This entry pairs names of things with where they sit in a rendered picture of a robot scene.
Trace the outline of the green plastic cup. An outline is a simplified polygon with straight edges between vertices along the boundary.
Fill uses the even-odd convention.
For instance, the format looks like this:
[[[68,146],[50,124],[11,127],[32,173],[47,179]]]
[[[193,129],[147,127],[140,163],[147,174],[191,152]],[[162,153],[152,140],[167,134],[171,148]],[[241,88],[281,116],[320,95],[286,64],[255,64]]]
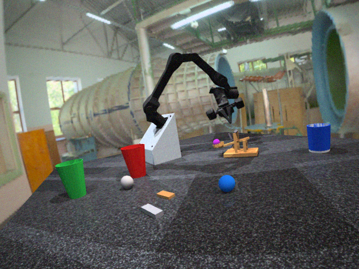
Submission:
[[[83,159],[62,162],[56,169],[70,199],[86,195]]]

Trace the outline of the blue cup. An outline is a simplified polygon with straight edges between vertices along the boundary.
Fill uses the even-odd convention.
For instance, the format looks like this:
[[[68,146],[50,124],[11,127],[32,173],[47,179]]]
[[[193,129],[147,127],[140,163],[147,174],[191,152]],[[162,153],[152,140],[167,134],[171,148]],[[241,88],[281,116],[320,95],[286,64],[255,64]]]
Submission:
[[[307,126],[309,151],[325,153],[330,151],[330,124],[315,123]]]

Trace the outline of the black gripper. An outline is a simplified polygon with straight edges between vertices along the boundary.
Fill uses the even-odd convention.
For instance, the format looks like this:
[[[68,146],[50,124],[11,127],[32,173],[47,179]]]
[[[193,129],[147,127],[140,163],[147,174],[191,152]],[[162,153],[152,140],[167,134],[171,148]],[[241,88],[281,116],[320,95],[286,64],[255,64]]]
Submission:
[[[210,109],[206,111],[206,115],[210,120],[215,119],[217,114],[219,114],[221,117],[224,117],[230,124],[232,124],[232,113],[234,112],[233,108],[236,106],[237,109],[241,109],[245,106],[241,97],[233,99],[234,103],[232,104],[229,104],[225,94],[218,95],[215,100],[219,107],[218,110],[214,111],[214,109]],[[229,118],[225,113],[226,110],[228,112]]]

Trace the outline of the orange flat block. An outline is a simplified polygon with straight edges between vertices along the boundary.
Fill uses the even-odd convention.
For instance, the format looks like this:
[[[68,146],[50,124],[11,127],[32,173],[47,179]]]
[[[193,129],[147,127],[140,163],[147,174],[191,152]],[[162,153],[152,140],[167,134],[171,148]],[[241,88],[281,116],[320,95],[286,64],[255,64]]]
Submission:
[[[166,199],[172,199],[175,196],[174,193],[161,191],[157,193],[157,197],[166,198]]]

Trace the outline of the white ball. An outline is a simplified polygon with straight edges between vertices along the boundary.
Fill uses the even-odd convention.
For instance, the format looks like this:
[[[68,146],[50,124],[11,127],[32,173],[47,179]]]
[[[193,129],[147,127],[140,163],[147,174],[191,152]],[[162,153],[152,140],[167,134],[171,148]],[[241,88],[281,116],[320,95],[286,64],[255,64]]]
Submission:
[[[133,179],[130,177],[130,176],[124,176],[122,177],[121,179],[121,186],[124,188],[124,189],[129,189],[133,186]]]

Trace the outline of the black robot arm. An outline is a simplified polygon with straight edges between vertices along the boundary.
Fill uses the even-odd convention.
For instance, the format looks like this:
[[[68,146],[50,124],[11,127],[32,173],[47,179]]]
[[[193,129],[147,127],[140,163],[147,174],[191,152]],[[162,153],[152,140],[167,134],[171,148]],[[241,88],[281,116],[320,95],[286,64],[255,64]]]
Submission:
[[[161,75],[158,83],[156,84],[152,94],[144,101],[142,105],[143,111],[146,114],[147,121],[155,124],[156,128],[162,128],[168,119],[168,117],[163,117],[161,114],[159,114],[157,112],[157,109],[160,106],[159,98],[164,91],[167,83],[169,82],[171,75],[183,62],[192,61],[209,75],[210,79],[214,82],[214,84],[219,86],[211,87],[209,92],[210,94],[213,94],[215,98],[220,94],[225,94],[227,99],[238,98],[238,87],[229,86],[228,79],[226,78],[226,76],[215,71],[197,53],[172,53],[169,55],[165,70]],[[223,89],[222,87],[225,89]]]

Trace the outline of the red tapered cup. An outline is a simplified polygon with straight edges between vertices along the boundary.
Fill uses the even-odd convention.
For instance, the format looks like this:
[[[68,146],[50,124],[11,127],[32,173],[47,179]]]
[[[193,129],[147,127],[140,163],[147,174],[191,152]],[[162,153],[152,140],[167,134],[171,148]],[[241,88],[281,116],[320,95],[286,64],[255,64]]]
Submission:
[[[145,176],[145,144],[125,146],[121,151],[130,176],[132,178]]]

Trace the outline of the blue ball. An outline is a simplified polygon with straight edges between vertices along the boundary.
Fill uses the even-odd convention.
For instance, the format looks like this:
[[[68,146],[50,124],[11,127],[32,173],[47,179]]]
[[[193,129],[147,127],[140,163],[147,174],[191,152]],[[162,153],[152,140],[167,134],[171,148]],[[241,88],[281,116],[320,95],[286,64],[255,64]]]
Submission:
[[[234,178],[232,178],[230,175],[224,175],[220,178],[218,186],[222,191],[230,192],[235,187]]]

